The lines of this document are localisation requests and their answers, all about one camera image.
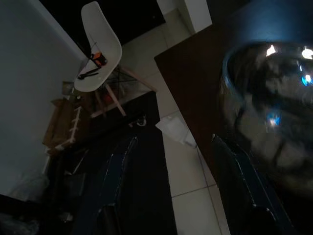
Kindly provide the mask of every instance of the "wooden chair leg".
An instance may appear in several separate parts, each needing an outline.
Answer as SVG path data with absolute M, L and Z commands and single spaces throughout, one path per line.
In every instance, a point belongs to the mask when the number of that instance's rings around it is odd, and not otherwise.
M 136 74 L 135 72 L 131 71 L 130 69 L 124 67 L 124 66 L 120 66 L 120 69 L 123 70 L 125 73 L 127 73 L 129 76 L 133 77 L 134 79 L 136 79 L 138 82 L 142 83 L 143 85 L 145 85 L 146 87 L 148 87 L 149 89 L 151 89 L 154 92 L 157 92 L 157 89 L 154 88 L 153 86 L 151 86 L 148 82 L 146 82 L 143 78 L 141 78 L 138 74 Z
M 96 95 L 96 99 L 97 99 L 97 101 L 98 101 L 98 104 L 99 104 L 99 106 L 100 106 L 100 109 L 101 109 L 101 111 L 102 111 L 102 114 L 103 114 L 103 116 L 106 118 L 106 117 L 107 117 L 106 109 L 105 109 L 105 106 L 104 106 L 104 104 L 103 104 L 103 102 L 102 102 L 102 99 L 101 99 L 101 97 L 100 97 L 100 93 L 99 93 L 98 90 L 95 90 L 94 93 L 95 93 L 95 95 Z
M 121 112 L 121 114 L 122 114 L 123 116 L 126 116 L 126 113 L 125 113 L 123 107 L 121 106 L 121 104 L 120 104 L 119 101 L 117 100 L 117 98 L 116 98 L 114 92 L 112 91 L 111 87 L 110 87 L 107 83 L 105 84 L 105 87 L 106 87 L 106 89 L 108 90 L 109 95 L 111 96 L 112 100 L 113 100 L 114 103 L 117 105 L 117 108 L 119 109 L 119 111 Z

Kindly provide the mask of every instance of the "reflective surface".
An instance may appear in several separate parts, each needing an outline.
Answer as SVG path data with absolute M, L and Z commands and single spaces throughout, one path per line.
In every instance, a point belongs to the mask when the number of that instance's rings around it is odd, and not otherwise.
M 313 195 L 313 47 L 255 43 L 223 62 L 223 111 L 270 173 Z

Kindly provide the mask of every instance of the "white tile floor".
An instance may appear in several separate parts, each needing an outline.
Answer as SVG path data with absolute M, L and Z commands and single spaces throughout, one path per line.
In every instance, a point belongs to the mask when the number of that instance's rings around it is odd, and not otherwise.
M 123 46 L 121 64 L 131 68 L 158 89 L 160 117 L 179 109 L 160 74 L 154 57 L 190 37 L 177 11 L 161 25 Z M 135 98 L 148 91 L 137 84 Z M 179 235 L 229 235 L 219 190 L 199 149 L 163 135 L 173 209 Z

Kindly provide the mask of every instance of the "white chair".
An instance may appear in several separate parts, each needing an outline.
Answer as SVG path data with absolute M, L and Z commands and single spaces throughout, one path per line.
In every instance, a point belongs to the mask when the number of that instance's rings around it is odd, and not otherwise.
M 107 19 L 103 15 L 99 4 L 96 1 L 93 1 L 83 6 L 81 15 L 84 29 L 91 47 L 91 52 L 95 54 L 100 51 L 105 56 L 108 62 L 106 65 L 101 67 L 100 70 L 97 71 L 99 74 L 91 77 L 86 77 L 83 80 L 79 80 L 76 78 L 74 86 L 75 89 L 81 92 L 95 91 L 97 101 L 102 109 L 103 115 L 105 115 L 104 105 L 102 103 L 99 92 L 97 92 L 97 89 L 108 79 L 109 75 L 118 66 L 118 63 L 120 62 L 122 57 L 122 46 L 116 34 L 109 25 Z M 93 64 L 93 62 L 89 61 L 87 63 L 87 67 L 90 66 L 90 64 Z M 134 72 L 121 66 L 120 69 L 156 92 L 156 89 L 154 87 L 149 85 Z M 105 87 L 122 115 L 125 116 L 126 113 L 118 102 L 117 98 L 115 97 L 110 86 L 105 83 Z

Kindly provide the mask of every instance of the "blue light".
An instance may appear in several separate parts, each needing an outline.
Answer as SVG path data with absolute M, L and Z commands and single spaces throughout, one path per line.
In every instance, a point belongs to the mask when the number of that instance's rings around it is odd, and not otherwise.
M 301 78 L 301 81 L 304 86 L 312 85 L 313 84 L 313 79 L 311 79 L 310 75 L 305 75 Z
M 278 126 L 280 123 L 280 117 L 274 113 L 269 113 L 267 116 L 267 120 L 271 126 Z

